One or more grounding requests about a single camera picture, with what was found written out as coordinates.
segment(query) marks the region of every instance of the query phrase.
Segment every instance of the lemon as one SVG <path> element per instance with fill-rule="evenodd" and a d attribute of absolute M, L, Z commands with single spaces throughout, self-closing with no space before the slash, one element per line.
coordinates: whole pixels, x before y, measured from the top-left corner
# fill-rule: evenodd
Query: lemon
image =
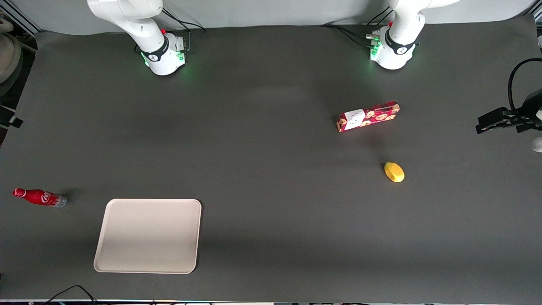
<path fill-rule="evenodd" d="M 384 172 L 393 182 L 401 182 L 405 179 L 403 169 L 397 163 L 388 162 L 384 165 Z"/>

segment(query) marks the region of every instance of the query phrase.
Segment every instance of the white wall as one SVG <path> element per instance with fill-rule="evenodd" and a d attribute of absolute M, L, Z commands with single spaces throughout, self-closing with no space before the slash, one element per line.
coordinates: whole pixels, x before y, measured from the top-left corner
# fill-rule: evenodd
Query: white wall
<path fill-rule="evenodd" d="M 44 30 L 75 35 L 120 31 L 96 18 L 86 0 L 11 1 Z M 497 21 L 516 16 L 535 1 L 461 0 L 424 13 L 427 23 Z M 197 20 L 208 28 L 314 25 L 335 20 L 360 23 L 386 6 L 384 0 L 164 0 L 164 7 L 179 19 Z M 180 28 L 163 14 L 156 20 L 167 28 Z"/>

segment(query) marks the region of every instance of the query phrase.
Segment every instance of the plastic tray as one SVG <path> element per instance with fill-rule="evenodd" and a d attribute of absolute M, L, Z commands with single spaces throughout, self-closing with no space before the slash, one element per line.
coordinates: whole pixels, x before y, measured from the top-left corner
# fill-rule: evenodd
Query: plastic tray
<path fill-rule="evenodd" d="M 201 209 L 196 199 L 111 200 L 95 270 L 189 274 L 196 267 Z"/>

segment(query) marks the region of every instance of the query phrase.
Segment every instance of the red bottle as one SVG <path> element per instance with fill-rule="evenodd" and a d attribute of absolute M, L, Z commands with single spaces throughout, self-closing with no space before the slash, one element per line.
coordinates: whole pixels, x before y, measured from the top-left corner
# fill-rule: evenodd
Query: red bottle
<path fill-rule="evenodd" d="M 68 201 L 65 196 L 53 194 L 51 192 L 45 192 L 40 189 L 22 189 L 16 188 L 13 190 L 13 196 L 22 197 L 28 200 L 29 202 L 42 206 L 53 206 L 61 208 L 66 205 Z"/>

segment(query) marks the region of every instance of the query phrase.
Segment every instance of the snack box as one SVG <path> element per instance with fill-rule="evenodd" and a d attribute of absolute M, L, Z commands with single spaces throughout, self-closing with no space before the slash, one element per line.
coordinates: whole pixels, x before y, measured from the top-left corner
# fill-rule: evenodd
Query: snack box
<path fill-rule="evenodd" d="M 385 120 L 392 120 L 400 109 L 397 101 L 393 100 L 384 104 L 344 112 L 337 119 L 337 130 L 343 132 L 349 129 L 380 123 Z"/>

